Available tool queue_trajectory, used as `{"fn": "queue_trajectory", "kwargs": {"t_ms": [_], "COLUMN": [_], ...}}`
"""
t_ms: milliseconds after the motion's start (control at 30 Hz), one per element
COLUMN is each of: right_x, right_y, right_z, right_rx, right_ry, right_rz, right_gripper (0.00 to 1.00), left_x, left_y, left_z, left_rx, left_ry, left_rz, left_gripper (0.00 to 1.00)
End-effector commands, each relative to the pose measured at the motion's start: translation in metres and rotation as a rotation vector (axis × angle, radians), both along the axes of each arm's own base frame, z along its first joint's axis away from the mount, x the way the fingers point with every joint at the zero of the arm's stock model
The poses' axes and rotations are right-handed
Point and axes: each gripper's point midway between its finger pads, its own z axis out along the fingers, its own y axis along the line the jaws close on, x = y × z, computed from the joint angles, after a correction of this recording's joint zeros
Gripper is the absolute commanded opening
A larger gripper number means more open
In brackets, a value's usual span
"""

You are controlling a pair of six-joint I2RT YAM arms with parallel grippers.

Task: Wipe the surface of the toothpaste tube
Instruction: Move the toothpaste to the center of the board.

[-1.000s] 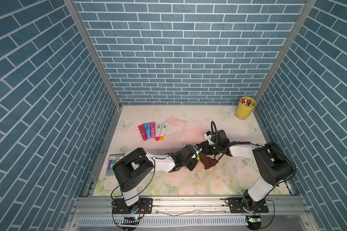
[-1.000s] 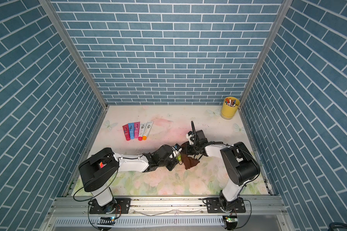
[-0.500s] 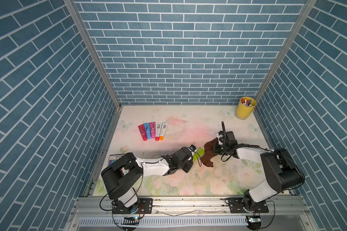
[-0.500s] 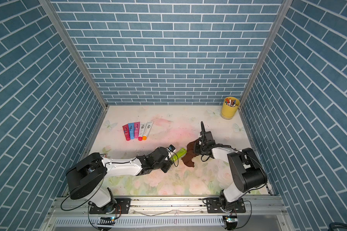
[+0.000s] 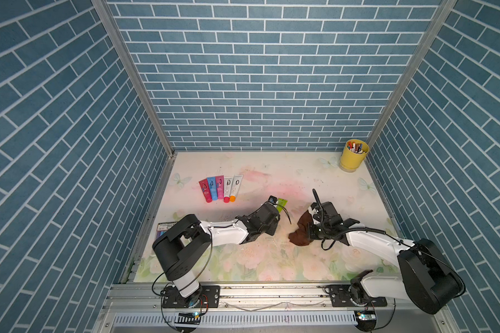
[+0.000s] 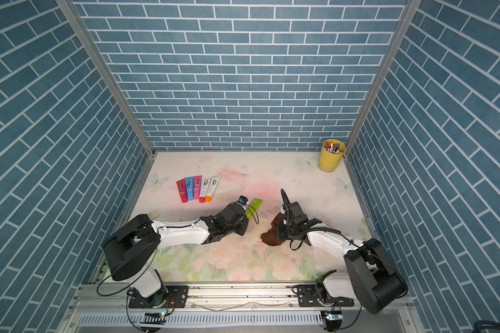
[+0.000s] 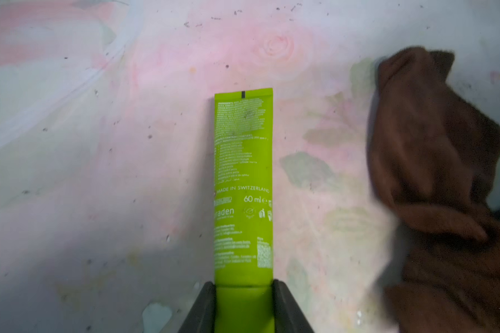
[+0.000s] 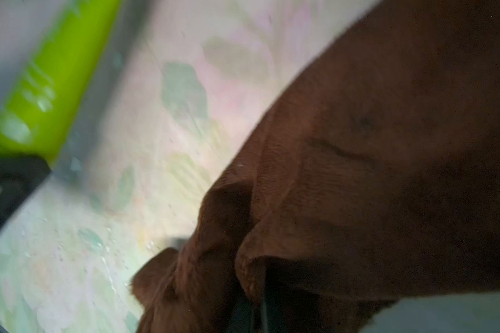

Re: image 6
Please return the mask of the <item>brown cloth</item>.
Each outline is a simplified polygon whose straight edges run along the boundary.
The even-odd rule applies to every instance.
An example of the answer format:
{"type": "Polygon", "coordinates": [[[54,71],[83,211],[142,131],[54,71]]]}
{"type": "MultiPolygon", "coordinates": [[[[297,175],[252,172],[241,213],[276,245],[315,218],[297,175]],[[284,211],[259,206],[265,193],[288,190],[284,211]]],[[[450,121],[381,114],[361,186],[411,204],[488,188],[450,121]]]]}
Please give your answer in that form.
{"type": "Polygon", "coordinates": [[[283,223],[283,215],[282,213],[278,213],[275,218],[272,220],[271,228],[261,235],[261,241],[268,246],[280,246],[283,244],[283,241],[279,239],[278,236],[278,225],[283,223]]]}

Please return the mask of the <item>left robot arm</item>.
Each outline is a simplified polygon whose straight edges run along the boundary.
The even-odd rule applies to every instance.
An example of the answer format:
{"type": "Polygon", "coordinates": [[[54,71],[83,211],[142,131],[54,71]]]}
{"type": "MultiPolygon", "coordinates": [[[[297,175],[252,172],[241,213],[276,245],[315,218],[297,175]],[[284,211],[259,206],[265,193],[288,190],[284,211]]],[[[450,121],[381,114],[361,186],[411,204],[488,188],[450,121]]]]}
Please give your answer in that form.
{"type": "Polygon", "coordinates": [[[202,216],[195,221],[160,222],[148,215],[137,215],[102,242],[102,250],[115,282],[125,281],[143,298],[164,287],[161,276],[150,266],[157,251],[186,244],[211,244],[226,236],[246,233],[247,198],[229,203],[216,215],[202,216]]]}

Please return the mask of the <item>white orange-cap toothpaste tube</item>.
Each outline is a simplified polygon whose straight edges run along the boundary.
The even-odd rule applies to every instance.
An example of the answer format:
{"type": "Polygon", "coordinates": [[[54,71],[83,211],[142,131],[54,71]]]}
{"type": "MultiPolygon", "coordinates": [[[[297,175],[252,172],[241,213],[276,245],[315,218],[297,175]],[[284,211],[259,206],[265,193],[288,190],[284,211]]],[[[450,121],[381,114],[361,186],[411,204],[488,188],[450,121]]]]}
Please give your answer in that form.
{"type": "Polygon", "coordinates": [[[218,188],[218,184],[219,184],[221,177],[222,177],[221,175],[211,176],[211,179],[208,183],[208,189],[206,190],[206,197],[205,197],[206,202],[212,201],[214,194],[215,194],[215,191],[218,188]]]}

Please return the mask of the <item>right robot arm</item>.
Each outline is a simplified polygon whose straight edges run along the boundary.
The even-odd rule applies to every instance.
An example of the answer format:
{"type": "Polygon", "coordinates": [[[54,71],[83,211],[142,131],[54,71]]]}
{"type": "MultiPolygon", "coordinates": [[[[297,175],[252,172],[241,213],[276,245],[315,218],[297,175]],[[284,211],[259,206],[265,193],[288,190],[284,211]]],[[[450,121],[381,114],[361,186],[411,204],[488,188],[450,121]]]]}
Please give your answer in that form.
{"type": "Polygon", "coordinates": [[[285,201],[282,215],[277,226],[279,240],[299,241],[344,260],[348,282],[336,270],[315,281],[317,299],[324,305],[330,306],[338,298],[357,299],[368,312],[377,314],[408,293],[404,278],[379,240],[348,238],[318,219],[309,219],[297,202],[285,201]]]}

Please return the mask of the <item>green toothpaste tube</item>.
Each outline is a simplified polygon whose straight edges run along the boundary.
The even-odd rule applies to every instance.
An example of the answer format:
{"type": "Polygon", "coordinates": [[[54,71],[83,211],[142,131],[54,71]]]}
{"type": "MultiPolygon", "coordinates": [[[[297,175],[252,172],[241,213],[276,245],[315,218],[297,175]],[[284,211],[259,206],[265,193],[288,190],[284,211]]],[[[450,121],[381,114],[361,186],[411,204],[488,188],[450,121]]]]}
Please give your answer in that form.
{"type": "Polygon", "coordinates": [[[261,206],[262,203],[263,203],[262,199],[254,198],[250,202],[250,204],[247,205],[247,208],[246,208],[246,217],[247,217],[247,219],[251,219],[252,217],[258,218],[257,211],[258,211],[258,208],[261,206]]]}

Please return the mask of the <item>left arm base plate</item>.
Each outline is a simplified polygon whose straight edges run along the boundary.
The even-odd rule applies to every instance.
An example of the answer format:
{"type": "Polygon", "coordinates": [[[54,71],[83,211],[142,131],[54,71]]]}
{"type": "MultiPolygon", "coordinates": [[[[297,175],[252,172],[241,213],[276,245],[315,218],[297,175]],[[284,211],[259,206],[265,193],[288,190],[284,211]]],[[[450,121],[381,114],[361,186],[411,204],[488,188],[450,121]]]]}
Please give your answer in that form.
{"type": "Polygon", "coordinates": [[[173,309],[185,307],[188,292],[189,286],[187,285],[169,285],[162,287],[147,298],[135,288],[131,288],[126,294],[130,298],[129,307],[132,309],[173,309]]]}

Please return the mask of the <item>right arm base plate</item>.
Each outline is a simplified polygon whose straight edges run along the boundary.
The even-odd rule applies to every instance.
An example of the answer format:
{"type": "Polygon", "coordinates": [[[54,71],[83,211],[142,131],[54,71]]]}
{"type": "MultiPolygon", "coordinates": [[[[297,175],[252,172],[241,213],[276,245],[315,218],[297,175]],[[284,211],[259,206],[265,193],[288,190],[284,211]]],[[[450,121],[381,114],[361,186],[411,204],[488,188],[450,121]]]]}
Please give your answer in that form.
{"type": "Polygon", "coordinates": [[[330,296],[320,284],[298,284],[292,288],[300,307],[353,307],[354,300],[330,296]]]}

